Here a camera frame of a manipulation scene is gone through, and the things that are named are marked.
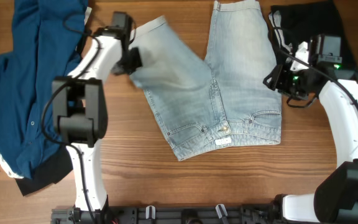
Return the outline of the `light blue denim shorts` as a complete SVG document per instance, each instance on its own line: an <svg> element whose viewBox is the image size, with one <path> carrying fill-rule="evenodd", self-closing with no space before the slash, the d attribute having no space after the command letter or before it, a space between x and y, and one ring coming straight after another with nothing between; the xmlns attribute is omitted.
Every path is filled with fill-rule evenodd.
<svg viewBox="0 0 358 224"><path fill-rule="evenodd" d="M205 58L164 17L136 30L132 75L179 161L225 147L281 141L282 98L263 84L276 58L256 0L215 2Z"/></svg>

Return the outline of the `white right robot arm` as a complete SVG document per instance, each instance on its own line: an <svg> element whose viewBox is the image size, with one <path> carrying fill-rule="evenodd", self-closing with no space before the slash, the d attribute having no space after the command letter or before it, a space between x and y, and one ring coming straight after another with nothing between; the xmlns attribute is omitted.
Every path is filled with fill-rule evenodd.
<svg viewBox="0 0 358 224"><path fill-rule="evenodd" d="M276 65L264 85L288 100L318 100L331 127L337 167L311 194L279 195L275 218L293 223L358 223L358 80L341 57L341 38L316 35Z"/></svg>

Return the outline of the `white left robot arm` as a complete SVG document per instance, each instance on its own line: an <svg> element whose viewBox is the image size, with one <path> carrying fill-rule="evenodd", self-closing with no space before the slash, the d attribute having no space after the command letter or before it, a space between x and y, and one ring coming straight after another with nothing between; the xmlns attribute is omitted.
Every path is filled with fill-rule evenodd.
<svg viewBox="0 0 358 224"><path fill-rule="evenodd" d="M114 12L112 23L91 34L91 48L80 64L52 82L53 127L67 150L75 174L73 214L79 220L100 219L108 212L101 177L101 140L108 127L103 85L110 74L130 75L142 66L133 18Z"/></svg>

